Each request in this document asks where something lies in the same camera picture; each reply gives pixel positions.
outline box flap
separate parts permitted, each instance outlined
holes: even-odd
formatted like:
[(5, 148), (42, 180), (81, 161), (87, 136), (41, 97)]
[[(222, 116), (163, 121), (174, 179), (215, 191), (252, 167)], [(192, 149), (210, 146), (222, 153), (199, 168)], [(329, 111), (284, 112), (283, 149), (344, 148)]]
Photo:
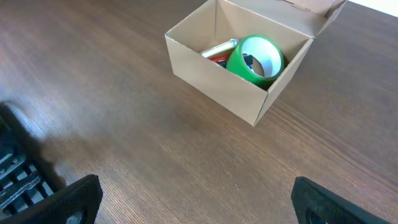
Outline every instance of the box flap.
[(345, 0), (224, 0), (315, 38), (344, 6)]
[(200, 52), (206, 49), (208, 43), (214, 39), (215, 21), (215, 0), (209, 0), (171, 28), (166, 36), (178, 40), (179, 43), (196, 52)]
[(251, 34), (262, 34), (273, 40), (287, 59), (292, 61), (309, 39), (306, 35), (228, 1), (218, 1), (216, 8), (216, 40), (225, 42), (231, 37), (243, 39)]

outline white wall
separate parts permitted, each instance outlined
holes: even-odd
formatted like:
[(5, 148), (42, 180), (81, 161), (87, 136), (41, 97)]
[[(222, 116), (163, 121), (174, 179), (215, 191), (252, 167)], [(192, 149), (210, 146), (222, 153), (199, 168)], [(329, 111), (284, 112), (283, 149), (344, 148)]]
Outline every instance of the white wall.
[(350, 0), (350, 1), (398, 17), (397, 0)]

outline box lid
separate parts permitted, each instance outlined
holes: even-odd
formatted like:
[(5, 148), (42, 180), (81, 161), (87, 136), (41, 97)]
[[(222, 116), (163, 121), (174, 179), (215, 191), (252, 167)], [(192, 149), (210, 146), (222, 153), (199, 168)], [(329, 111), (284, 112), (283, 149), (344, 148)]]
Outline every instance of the box lid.
[(346, 0), (226, 0), (287, 26), (308, 37), (320, 34), (343, 8)]

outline red object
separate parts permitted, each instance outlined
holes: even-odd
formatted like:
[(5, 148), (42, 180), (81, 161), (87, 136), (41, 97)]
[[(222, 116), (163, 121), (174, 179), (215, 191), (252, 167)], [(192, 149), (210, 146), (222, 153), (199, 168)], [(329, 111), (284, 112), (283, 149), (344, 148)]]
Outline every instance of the red object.
[(213, 58), (213, 59), (211, 59), (211, 60), (217, 63), (217, 62), (219, 62), (220, 60), (226, 60), (226, 59), (229, 59), (229, 56), (230, 56), (230, 55), (225, 55), (225, 56), (221, 56), (221, 57)]

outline wooden table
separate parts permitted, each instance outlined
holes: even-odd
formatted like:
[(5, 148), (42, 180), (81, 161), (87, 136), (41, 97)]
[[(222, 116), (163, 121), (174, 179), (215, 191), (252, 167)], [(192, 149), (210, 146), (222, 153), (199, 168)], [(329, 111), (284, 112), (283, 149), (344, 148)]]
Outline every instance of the wooden table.
[(98, 223), (297, 223), (306, 176), (398, 223), (398, 18), (349, 2), (255, 127), (172, 73), (204, 0), (2, 0), (0, 100)]

